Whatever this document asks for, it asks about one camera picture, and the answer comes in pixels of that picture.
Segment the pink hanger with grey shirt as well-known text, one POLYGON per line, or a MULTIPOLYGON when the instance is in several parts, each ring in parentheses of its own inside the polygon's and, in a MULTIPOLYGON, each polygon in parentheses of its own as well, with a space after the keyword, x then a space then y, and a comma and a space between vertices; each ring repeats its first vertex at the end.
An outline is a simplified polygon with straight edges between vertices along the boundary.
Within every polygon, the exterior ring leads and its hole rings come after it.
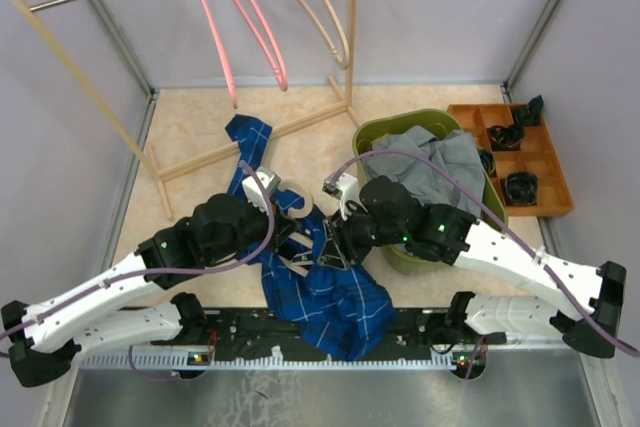
POLYGON ((216 22, 215 22, 215 18, 212 14, 212 11, 210 9, 209 3, 207 0, 200 0, 200 3, 202 5, 204 14, 205 14, 205 18, 207 20, 211 35, 213 37, 215 46, 216 46, 216 50, 217 50, 217 54, 219 57, 219 61, 220 61, 220 65, 222 67, 222 71, 223 71, 223 76, 224 76, 224 80, 225 80, 225 84, 227 87, 227 91, 229 93, 229 97, 231 100, 231 104, 232 104, 232 108, 234 110, 238 109, 238 99, 237 99, 237 93, 236 93, 236 87, 235 87, 235 83, 234 83, 234 79, 233 79, 233 74, 232 74, 232 70, 231 70, 231 66, 229 63, 229 59, 226 53, 226 49, 224 47, 224 44, 222 42, 222 39, 220 37, 216 22))

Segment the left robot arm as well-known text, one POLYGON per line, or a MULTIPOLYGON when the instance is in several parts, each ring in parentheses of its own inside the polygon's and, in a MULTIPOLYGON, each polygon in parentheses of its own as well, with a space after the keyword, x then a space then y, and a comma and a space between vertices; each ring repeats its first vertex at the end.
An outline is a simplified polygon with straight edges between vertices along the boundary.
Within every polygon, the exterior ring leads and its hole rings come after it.
POLYGON ((248 254, 261 242, 275 248, 298 222, 272 215, 229 194, 216 194, 193 214, 156 232, 109 270, 46 302, 12 301, 1 309, 18 382, 33 388, 65 375, 82 358, 136 344, 189 345, 201 341, 208 320, 198 298, 178 293, 155 307, 128 304, 167 291, 248 254))

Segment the grey shirt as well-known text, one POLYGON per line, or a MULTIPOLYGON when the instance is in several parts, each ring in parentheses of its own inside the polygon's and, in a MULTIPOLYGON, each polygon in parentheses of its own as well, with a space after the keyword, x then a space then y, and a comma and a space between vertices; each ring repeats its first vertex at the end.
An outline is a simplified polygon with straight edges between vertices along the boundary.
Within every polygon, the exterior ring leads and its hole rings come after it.
MULTIPOLYGON (((431 161, 477 198, 482 198, 485 174, 471 134, 451 131, 444 139, 421 126, 389 135, 372 143, 374 150, 400 149, 431 161)), ((363 160, 367 177, 386 176, 399 182, 421 204, 447 204, 477 217, 481 208, 433 168, 405 155, 384 154, 363 160)))

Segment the pink hanger with white shirt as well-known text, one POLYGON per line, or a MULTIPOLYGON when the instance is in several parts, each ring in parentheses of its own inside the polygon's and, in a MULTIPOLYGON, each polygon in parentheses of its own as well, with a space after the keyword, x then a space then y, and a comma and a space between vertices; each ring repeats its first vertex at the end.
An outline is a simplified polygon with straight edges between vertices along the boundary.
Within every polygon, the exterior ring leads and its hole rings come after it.
POLYGON ((246 0, 252 10, 252 14, 250 14, 241 0, 231 1, 260 45, 279 89, 282 92, 286 92, 289 87, 286 65, 274 33, 258 2, 256 0, 246 0))

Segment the beige hanger with blue shirt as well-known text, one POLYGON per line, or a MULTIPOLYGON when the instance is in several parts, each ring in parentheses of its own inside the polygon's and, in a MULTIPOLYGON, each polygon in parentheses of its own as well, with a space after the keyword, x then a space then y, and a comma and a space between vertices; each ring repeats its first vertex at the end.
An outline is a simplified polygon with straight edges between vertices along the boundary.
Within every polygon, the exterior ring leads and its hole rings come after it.
MULTIPOLYGON (((311 193, 293 180, 282 180, 271 197, 277 211, 300 221, 312 213, 314 202, 311 193)), ((285 267, 292 273, 306 277, 313 265, 311 251, 313 241, 311 234, 300 227, 292 234, 285 244, 277 251, 277 255, 284 261, 285 267)))

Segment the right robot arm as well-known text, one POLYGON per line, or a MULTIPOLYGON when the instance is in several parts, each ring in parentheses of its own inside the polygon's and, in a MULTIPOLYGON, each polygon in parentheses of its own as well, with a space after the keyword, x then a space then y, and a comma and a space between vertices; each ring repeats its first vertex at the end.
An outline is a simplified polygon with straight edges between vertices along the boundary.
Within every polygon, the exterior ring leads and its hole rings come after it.
POLYGON ((324 221, 319 264, 346 270, 374 247, 402 245, 422 261, 487 274, 525 291, 523 297, 456 293, 446 317, 454 340, 521 333, 559 338, 596 358, 614 356, 626 283, 620 264, 590 266, 542 249, 530 253, 468 212, 420 204, 402 184, 384 176, 359 185, 342 174, 327 179, 323 189, 338 200, 339 209, 324 221))

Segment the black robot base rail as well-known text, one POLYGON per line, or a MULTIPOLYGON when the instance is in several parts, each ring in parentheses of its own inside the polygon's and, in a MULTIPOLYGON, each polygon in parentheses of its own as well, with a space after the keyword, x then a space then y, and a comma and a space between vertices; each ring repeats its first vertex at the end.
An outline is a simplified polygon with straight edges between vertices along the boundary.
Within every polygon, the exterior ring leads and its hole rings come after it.
POLYGON ((86 370, 168 371, 193 379, 213 371, 450 371, 463 377, 480 335, 454 322, 444 309, 401 308, 386 337, 358 361, 340 360, 305 341, 292 322, 266 309, 207 311, 207 326, 194 345, 143 345, 93 355, 86 370))

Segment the blue plaid shirt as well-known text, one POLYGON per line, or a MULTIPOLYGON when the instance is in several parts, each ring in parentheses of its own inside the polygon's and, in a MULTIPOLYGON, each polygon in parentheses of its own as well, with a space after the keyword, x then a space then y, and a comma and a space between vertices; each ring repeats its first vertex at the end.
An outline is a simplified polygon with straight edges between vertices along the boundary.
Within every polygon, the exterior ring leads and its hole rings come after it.
MULTIPOLYGON (((240 151, 226 193, 245 201, 241 182, 247 176, 239 164, 242 161, 257 170, 272 127, 258 118, 236 114, 225 130, 238 143, 240 151)), ((314 206, 312 213, 300 221, 314 244, 325 240, 324 217, 314 206)), ((313 265, 306 277, 292 273, 275 251, 267 249, 249 265, 261 265, 267 306, 277 320, 296 323, 302 340, 334 359, 360 360, 384 339, 395 319, 391 297, 360 264, 347 270, 319 266, 317 250, 312 249, 313 265)))

